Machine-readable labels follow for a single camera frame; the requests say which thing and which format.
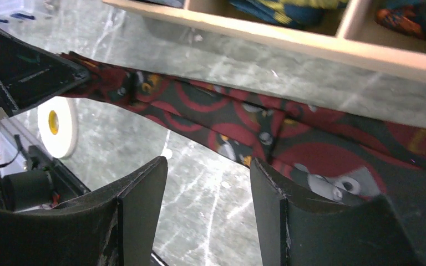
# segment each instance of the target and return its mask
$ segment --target gray marble surface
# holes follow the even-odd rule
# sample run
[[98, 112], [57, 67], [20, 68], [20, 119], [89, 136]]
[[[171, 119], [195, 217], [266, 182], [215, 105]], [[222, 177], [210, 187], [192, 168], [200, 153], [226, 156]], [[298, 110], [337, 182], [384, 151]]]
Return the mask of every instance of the gray marble surface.
[[[228, 84], [426, 127], [426, 85], [114, 9], [62, 0], [10, 33], [51, 52]], [[76, 100], [79, 139], [63, 162], [96, 189], [169, 154], [154, 250], [170, 265], [261, 265], [248, 170], [126, 110]], [[39, 136], [36, 110], [17, 119]]]

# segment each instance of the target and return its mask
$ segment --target wooden box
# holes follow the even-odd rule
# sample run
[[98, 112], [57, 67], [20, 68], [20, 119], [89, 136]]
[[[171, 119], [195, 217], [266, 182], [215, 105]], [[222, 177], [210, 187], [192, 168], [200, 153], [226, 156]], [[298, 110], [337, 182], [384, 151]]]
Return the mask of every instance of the wooden box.
[[186, 0], [183, 9], [131, 0], [103, 2], [146, 17], [426, 83], [426, 41], [374, 22], [381, 0], [351, 0], [343, 14], [328, 12], [320, 27], [306, 31], [262, 23], [227, 0]]

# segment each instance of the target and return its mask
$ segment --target fabric with cartoon print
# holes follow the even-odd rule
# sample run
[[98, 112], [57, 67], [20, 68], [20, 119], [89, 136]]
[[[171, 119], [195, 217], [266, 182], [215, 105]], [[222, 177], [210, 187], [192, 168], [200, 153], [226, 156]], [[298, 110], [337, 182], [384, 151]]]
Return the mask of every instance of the fabric with cartoon print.
[[376, 13], [376, 22], [426, 40], [426, 0], [387, 0]]
[[245, 166], [261, 158], [321, 196], [426, 193], [426, 129], [62, 56], [93, 73], [63, 96], [125, 108]]

